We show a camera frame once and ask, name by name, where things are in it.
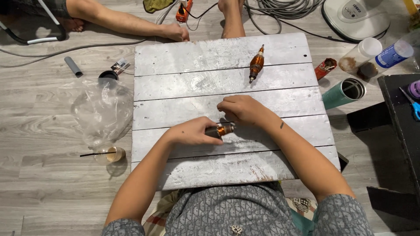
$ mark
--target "black straw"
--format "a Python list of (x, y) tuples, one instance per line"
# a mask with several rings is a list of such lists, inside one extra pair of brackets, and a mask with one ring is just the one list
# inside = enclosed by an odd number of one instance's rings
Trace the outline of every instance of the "black straw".
[(98, 153), (89, 153), (89, 154), (83, 154), (83, 155), (80, 155), (80, 157), (87, 157), (87, 156), (93, 156), (93, 155), (102, 155), (102, 154), (110, 154), (110, 153), (117, 153), (117, 152), (98, 152)]

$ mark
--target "blue scissors handle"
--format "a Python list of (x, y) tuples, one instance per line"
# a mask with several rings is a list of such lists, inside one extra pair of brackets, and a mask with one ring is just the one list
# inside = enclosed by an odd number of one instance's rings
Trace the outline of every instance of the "blue scissors handle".
[(414, 109), (414, 115), (417, 117), (417, 119), (420, 121), (420, 105), (415, 102), (411, 104)]

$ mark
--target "gray pvc pipe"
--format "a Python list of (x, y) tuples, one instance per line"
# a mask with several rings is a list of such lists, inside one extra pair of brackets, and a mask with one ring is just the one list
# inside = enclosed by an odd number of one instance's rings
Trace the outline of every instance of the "gray pvc pipe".
[(83, 75), (82, 71), (79, 69), (79, 67), (76, 65), (76, 63), (74, 63), (74, 61), (71, 57), (65, 57), (64, 61), (67, 63), (67, 65), (70, 67), (71, 71), (76, 76), (82, 76)]

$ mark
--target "scissors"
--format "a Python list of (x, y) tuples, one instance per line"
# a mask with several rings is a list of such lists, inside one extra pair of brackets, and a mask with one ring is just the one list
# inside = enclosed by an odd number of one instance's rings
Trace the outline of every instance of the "scissors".
[(406, 92), (404, 92), (404, 90), (400, 87), (399, 88), (400, 90), (401, 90), (401, 92), (405, 95), (405, 97), (410, 101), (410, 103), (411, 103), (411, 106), (413, 107), (413, 109), (414, 109), (414, 115), (415, 115), (415, 117), (417, 118), (417, 121), (420, 121), (420, 105), (417, 103), (417, 102), (415, 102), (415, 101), (413, 101), (413, 99), (411, 99), (408, 95), (407, 95), (407, 93)]

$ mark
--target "plastic bag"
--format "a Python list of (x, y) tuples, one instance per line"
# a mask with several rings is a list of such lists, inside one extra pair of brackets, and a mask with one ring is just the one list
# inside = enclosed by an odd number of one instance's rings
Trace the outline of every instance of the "plastic bag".
[(115, 141), (133, 115), (133, 92), (110, 78), (66, 84), (58, 88), (58, 98), (70, 107), (90, 147)]

